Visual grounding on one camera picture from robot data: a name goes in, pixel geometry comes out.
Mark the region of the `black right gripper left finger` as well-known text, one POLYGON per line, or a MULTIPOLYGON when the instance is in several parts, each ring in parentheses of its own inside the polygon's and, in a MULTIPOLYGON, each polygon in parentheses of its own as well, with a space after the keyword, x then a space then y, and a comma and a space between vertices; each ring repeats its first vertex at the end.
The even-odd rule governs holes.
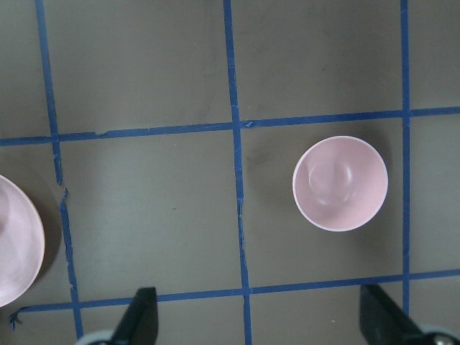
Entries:
POLYGON ((158 333, 156 289, 140 288, 116 327, 111 344, 156 344, 158 333))

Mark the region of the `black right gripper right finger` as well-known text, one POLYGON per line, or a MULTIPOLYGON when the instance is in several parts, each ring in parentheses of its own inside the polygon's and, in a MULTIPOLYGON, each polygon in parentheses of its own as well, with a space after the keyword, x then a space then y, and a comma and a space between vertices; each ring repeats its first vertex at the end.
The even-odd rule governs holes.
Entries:
POLYGON ((359 329, 367 344, 424 344, 424 333, 379 285, 362 285, 359 329))

